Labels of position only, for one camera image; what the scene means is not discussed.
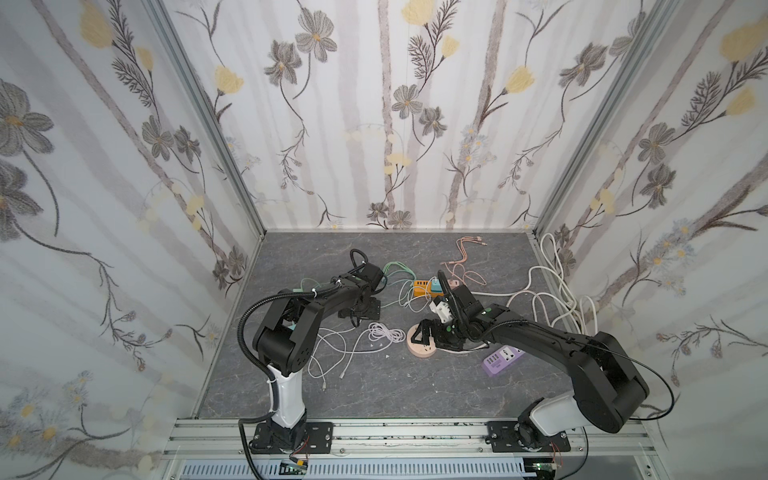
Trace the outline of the orange power strip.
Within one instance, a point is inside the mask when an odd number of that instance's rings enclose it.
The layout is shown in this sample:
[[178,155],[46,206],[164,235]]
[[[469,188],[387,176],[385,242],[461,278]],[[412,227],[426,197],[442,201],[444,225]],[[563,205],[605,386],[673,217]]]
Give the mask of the orange power strip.
[[438,280],[438,279],[414,280],[413,287],[412,287],[413,297],[414,298],[422,298],[422,297],[435,298],[430,295],[430,291],[429,291],[429,284],[433,280]]

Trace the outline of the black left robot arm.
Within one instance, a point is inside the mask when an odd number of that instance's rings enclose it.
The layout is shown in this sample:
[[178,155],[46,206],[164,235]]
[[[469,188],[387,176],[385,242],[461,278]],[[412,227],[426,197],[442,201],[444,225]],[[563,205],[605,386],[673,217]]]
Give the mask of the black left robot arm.
[[246,309],[236,339],[245,358],[267,376],[270,412],[262,421],[290,448],[306,436],[307,410],[302,371],[309,363],[322,322],[331,315],[348,318],[357,328],[376,320],[376,298],[387,281],[380,267],[363,263],[310,290],[284,289]]

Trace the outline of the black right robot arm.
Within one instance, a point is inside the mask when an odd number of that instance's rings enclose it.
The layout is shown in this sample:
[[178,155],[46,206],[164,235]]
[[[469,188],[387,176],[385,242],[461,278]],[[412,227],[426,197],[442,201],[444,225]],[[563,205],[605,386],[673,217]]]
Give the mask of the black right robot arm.
[[569,333],[502,305],[484,306],[465,286],[433,299],[430,307],[436,317],[418,324],[413,343],[455,352],[468,342],[509,346],[570,378],[570,391],[538,399],[518,416],[513,438],[524,449],[540,449],[562,432],[587,426],[616,434],[650,393],[617,339],[605,332]]

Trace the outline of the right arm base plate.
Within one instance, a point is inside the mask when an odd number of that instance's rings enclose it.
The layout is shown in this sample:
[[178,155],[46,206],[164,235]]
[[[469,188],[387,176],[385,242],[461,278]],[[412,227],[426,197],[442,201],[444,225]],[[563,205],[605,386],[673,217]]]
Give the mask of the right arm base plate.
[[557,433],[545,436],[530,422],[489,421],[486,443],[494,453],[567,453],[571,451],[568,436]]

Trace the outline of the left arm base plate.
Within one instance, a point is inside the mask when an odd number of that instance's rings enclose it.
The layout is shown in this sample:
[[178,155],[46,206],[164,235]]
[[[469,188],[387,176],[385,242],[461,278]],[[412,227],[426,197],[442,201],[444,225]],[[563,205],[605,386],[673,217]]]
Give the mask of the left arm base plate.
[[257,425],[248,447],[253,454],[329,454],[333,431],[332,422],[300,422],[287,428],[269,420]]

